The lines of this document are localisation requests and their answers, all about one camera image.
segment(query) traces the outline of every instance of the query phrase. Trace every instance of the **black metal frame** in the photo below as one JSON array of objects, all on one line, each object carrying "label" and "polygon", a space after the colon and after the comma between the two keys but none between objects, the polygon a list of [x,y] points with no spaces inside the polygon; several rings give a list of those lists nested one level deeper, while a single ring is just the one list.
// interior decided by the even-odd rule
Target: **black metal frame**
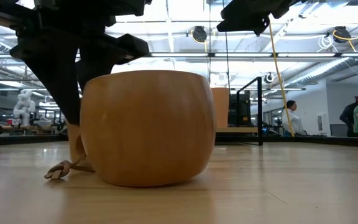
[{"label": "black metal frame", "polygon": [[239,127],[240,125],[240,92],[242,90],[245,90],[248,86],[253,84],[254,82],[257,82],[257,96],[258,96],[258,145],[263,146],[264,140],[263,140],[263,134],[262,134],[262,77],[256,77],[251,82],[243,86],[240,90],[236,93],[236,126]]}]

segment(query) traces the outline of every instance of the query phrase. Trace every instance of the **white robot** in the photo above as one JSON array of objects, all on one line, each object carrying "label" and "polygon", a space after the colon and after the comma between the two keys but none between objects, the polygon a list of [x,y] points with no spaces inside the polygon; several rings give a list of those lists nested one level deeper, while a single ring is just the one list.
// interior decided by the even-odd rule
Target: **white robot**
[{"label": "white robot", "polygon": [[30,124],[30,113],[35,111],[35,103],[30,100],[31,95],[30,90],[20,91],[13,109],[13,125],[28,126]]}]

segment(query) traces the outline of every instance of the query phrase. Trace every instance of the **wooden bowl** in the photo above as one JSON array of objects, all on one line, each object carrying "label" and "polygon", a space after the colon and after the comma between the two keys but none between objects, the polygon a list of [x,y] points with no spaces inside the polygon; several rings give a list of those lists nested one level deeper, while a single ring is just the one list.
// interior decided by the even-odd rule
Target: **wooden bowl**
[{"label": "wooden bowl", "polygon": [[204,170],[216,132],[213,95],[194,73],[149,70],[105,75],[85,86],[81,136],[106,182],[151,187]]}]

